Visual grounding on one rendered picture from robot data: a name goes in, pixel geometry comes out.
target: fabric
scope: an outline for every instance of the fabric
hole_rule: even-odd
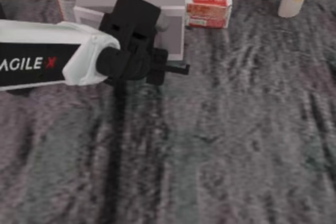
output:
[[[56,23],[54,0],[0,0]],[[336,3],[234,0],[162,87],[0,93],[0,223],[333,224]]]

